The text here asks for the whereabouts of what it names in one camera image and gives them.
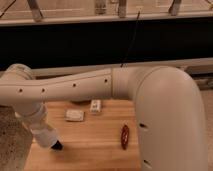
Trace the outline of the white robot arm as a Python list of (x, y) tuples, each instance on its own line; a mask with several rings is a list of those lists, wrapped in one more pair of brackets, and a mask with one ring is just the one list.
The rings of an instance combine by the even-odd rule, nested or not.
[(45, 122), (48, 101), (128, 99), (134, 103), (142, 171), (208, 171), (201, 93), (184, 71), (124, 67), (37, 80), (22, 64), (0, 76), (0, 105), (10, 106), (43, 148), (58, 136)]

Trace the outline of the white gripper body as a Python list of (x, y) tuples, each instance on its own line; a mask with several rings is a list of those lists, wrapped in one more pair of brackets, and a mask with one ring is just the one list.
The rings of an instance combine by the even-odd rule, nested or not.
[(40, 133), (48, 127), (46, 117), (25, 117), (23, 119), (24, 126), (32, 133)]

